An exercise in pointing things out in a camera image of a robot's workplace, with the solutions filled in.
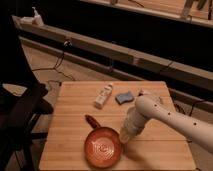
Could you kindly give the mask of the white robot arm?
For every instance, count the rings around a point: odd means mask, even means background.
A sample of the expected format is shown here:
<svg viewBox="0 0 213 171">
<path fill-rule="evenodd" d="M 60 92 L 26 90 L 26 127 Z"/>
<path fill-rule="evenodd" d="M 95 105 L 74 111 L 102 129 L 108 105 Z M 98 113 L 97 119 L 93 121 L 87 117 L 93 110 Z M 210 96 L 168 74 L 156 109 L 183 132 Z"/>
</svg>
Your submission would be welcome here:
<svg viewBox="0 0 213 171">
<path fill-rule="evenodd" d="M 119 139 L 123 144 L 139 135 L 147 122 L 156 119 L 213 154 L 213 125 L 166 109 L 150 95 L 139 96 L 127 111 L 120 129 Z"/>
</svg>

